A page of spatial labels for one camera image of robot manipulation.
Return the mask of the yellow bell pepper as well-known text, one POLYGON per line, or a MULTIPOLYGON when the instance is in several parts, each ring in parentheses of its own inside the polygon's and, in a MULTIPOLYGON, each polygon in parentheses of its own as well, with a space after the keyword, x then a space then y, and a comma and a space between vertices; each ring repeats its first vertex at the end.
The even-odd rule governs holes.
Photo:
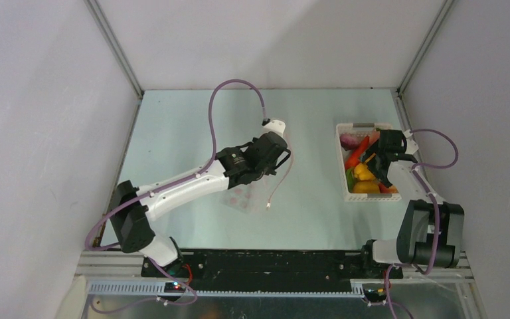
POLYGON ((363 163, 358 163, 353 169, 353 176, 358 181, 373 181, 376 179, 375 175, 363 163))

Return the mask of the clear zip top bag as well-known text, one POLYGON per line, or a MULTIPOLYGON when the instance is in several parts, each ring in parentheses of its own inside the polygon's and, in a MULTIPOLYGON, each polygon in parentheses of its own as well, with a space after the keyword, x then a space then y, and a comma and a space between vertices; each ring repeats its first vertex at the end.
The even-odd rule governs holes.
POLYGON ((288 165, 279 175, 264 175, 261 179, 253 181, 248 185, 240 184, 225 191, 219 198, 219 203, 234 211, 255 215, 268 211, 273 202, 273 198, 282 188, 282 184, 289 175, 294 164, 294 155, 286 160, 288 165))

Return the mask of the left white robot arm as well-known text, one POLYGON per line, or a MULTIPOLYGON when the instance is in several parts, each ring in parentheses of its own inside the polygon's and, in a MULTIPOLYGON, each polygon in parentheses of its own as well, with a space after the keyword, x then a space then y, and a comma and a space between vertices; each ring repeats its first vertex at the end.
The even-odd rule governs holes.
POLYGON ((141 253, 155 261, 166 276, 177 276, 183 268, 181 250, 172 237, 158 235, 152 223, 200 197, 275 175, 291 155, 283 137, 266 132, 241 146, 222 149, 207 168, 165 185, 134 186, 129 180, 120 183, 110 202, 115 212, 110 223, 120 250, 127 254, 141 253))

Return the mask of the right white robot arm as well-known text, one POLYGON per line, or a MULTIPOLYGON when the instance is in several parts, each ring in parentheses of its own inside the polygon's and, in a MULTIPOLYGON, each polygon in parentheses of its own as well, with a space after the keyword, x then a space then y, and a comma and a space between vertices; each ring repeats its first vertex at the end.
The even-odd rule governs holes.
POLYGON ((454 268, 462 251, 464 209, 448 203, 421 172, 415 157, 414 131, 382 130, 361 157, 385 186, 394 186, 407 202, 398 235, 391 240, 370 240, 370 253, 360 259, 361 272, 376 278, 386 264, 412 265, 422 274, 435 267, 454 268))

